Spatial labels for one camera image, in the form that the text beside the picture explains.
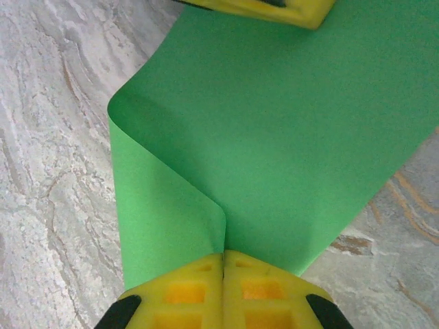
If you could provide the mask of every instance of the marble surface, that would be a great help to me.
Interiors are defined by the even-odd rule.
[[[92,328],[123,291],[106,105],[182,6],[0,0],[0,328]],[[439,131],[304,277],[355,328],[439,328]]]

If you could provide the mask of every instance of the white stone surface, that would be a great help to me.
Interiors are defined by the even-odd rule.
[[[123,291],[106,105],[168,0],[0,0],[0,328],[92,328]],[[304,277],[355,328],[439,328],[439,135]]]

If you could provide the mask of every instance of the green paper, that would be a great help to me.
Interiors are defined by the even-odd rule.
[[[224,247],[301,274],[438,124],[438,13],[186,8],[108,106],[126,287]]]

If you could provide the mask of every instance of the green paper sheet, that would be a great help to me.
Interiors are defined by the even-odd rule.
[[[126,288],[224,248],[301,274],[438,124],[438,13],[186,8],[108,106]]]

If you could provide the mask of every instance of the yellow clamp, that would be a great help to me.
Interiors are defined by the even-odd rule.
[[[318,29],[335,0],[176,0],[198,7],[265,21]]]
[[[110,328],[353,329],[325,290],[235,251],[126,291],[95,327]]]

